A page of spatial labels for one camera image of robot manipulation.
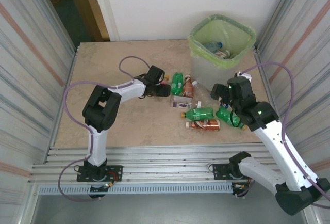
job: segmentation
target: orange stripe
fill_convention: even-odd
[[[30,172],[22,168],[0,162],[0,171],[12,173],[18,176],[30,177]]]
[[[325,5],[322,7],[322,9],[319,11],[319,13],[315,16],[313,21],[310,23],[310,25],[307,27],[306,31],[302,35],[302,37],[298,40],[298,42],[293,46],[293,48],[290,50],[289,54],[284,58],[282,61],[282,64],[288,63],[288,61],[291,59],[291,57],[295,54],[295,52],[298,50],[300,45],[305,41],[305,39],[308,37],[308,35],[315,29],[315,27],[319,24],[319,22],[323,19],[323,17],[326,15],[326,13],[330,9],[330,0],[328,0]],[[269,82],[272,83],[276,76],[279,74],[282,68],[278,67],[273,74],[273,76],[270,77]]]
[[[28,36],[22,31],[22,29],[19,27],[19,25],[15,22],[15,20],[12,18],[12,16],[9,14],[9,12],[6,10],[6,8],[3,6],[2,3],[0,3],[0,13],[1,15],[7,20],[7,22],[10,24],[10,26],[16,31],[16,33],[22,38],[22,40],[25,42],[25,44],[30,48],[30,50],[35,54],[35,56],[41,61],[41,63],[44,64],[46,69],[51,73],[51,75],[55,78],[55,80],[61,85],[64,85],[64,82],[61,80],[61,78],[56,74],[56,72],[53,70],[51,65],[48,64],[46,59],[42,56],[42,54],[39,52],[37,47],[31,42],[31,40],[28,38]]]
[[[330,158],[327,158],[320,162],[314,163],[314,164],[310,165],[310,168],[313,171],[321,171],[323,169],[330,168]]]

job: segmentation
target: metal wall panel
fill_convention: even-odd
[[[291,70],[295,96],[287,133],[310,167],[326,178],[330,178],[329,10],[330,0],[284,0],[257,49],[261,62],[280,62]],[[290,98],[289,76],[275,66],[264,71],[283,117]],[[330,219],[329,211],[321,213],[324,221]]]
[[[16,223],[75,56],[49,0],[0,0],[0,223]]]

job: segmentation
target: plastic bottle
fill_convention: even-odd
[[[211,92],[209,92],[203,85],[199,84],[197,81],[192,83],[194,87],[195,96],[202,101],[203,106],[212,107],[218,109],[218,101],[211,98]]]
[[[210,42],[210,43],[203,44],[203,46],[210,52],[215,53],[216,51],[219,51],[222,48],[222,43],[221,42]]]
[[[191,109],[188,112],[181,113],[182,118],[188,118],[191,121],[198,121],[204,119],[214,119],[213,109],[212,108],[197,108]]]
[[[180,96],[171,96],[171,106],[174,108],[201,108],[202,102],[197,101],[193,98],[180,97]]]
[[[230,59],[230,55],[231,55],[229,50],[217,51],[217,52],[215,52],[215,54],[224,59]]]
[[[216,112],[216,116],[222,120],[224,120],[226,123],[228,123],[230,126],[233,126],[232,125],[232,122],[230,120],[230,110],[226,109],[225,107],[223,106],[220,106],[219,107],[219,110]],[[233,113],[233,123],[235,126],[238,125],[240,119],[238,116],[236,116],[235,113]],[[244,125],[243,123],[241,123],[239,126],[238,126],[240,129],[242,130],[245,130],[247,128],[246,125]]]
[[[184,86],[184,76],[182,73],[175,73],[171,84],[171,93],[180,95]]]
[[[170,77],[168,75],[164,76],[164,79],[162,80],[162,82],[160,82],[162,85],[167,85],[168,81],[169,81]]]
[[[189,74],[187,74],[185,76],[185,83],[184,83],[182,96],[188,97],[188,98],[194,97],[194,88],[191,84],[191,76]]]
[[[219,131],[220,130],[220,121],[213,119],[213,120],[200,120],[194,122],[186,122],[187,129],[199,129],[199,130],[206,130],[206,131]]]

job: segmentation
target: brown plastic bottle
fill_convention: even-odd
[[[186,122],[187,129],[198,129],[206,131],[219,131],[220,130],[220,121],[217,119],[205,119],[194,122]]]
[[[194,88],[191,84],[191,76],[189,74],[187,74],[185,76],[184,90],[183,90],[182,96],[188,97],[188,98],[194,97]]]

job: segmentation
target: white wall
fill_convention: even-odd
[[[279,0],[99,0],[113,40],[185,39],[211,14],[249,24],[260,35]]]

